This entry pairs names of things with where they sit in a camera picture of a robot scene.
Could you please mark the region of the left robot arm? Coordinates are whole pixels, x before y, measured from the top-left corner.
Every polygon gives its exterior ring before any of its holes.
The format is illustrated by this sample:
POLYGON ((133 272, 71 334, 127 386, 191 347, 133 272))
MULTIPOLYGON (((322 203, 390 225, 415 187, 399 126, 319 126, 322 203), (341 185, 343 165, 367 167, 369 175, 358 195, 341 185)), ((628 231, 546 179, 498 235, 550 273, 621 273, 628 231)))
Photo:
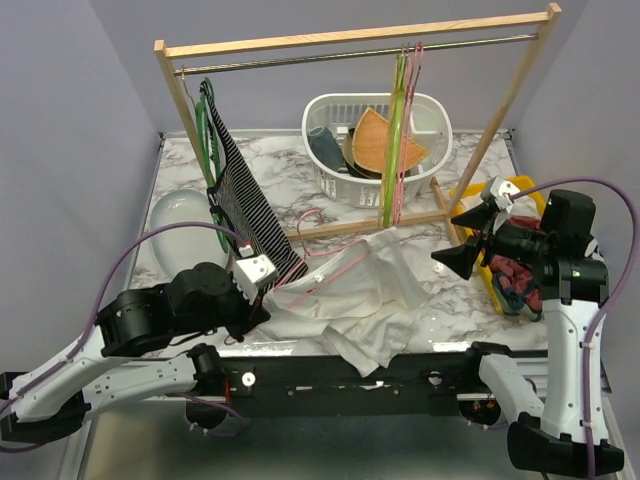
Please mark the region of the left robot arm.
POLYGON ((232 271, 200 263, 169 283, 121 292, 97 313, 85 341, 31 372, 2 374, 2 440, 9 450, 28 451, 128 401, 181 394, 227 398, 229 380, 210 345, 198 344, 151 368, 118 368, 176 337, 223 328, 243 341, 269 320, 261 301, 276 278, 275 267, 259 256, 232 271))

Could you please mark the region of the white tank top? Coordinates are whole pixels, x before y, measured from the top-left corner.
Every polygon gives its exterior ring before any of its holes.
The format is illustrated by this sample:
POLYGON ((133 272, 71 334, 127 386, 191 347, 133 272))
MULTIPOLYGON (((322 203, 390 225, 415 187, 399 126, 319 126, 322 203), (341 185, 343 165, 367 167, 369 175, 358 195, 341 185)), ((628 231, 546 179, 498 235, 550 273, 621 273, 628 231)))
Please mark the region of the white tank top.
POLYGON ((323 340, 362 377, 389 366, 417 332, 429 299, 401 251, 397 229, 368 235, 300 279, 269 292, 271 319, 260 330, 273 340, 323 340), (370 255, 295 307, 290 304, 365 251, 370 255))

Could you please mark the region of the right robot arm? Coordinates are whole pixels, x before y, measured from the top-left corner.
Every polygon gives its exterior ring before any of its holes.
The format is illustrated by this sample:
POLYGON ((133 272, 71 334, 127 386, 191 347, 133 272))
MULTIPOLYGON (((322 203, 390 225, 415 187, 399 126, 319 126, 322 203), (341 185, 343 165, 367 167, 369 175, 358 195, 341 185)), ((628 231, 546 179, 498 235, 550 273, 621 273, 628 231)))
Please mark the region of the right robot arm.
POLYGON ((485 190, 481 202, 453 218, 473 230, 457 247, 433 253, 460 277, 494 255, 528 270, 538 287, 547 328, 547 388, 539 398, 508 347, 475 342, 460 367, 469 390, 487 387, 509 423, 507 450, 519 470, 594 479, 619 472, 621 448, 609 441, 601 410, 600 338, 596 316, 609 297, 606 265, 587 254, 596 207, 581 193, 550 192, 538 229, 508 217, 517 189, 485 190))

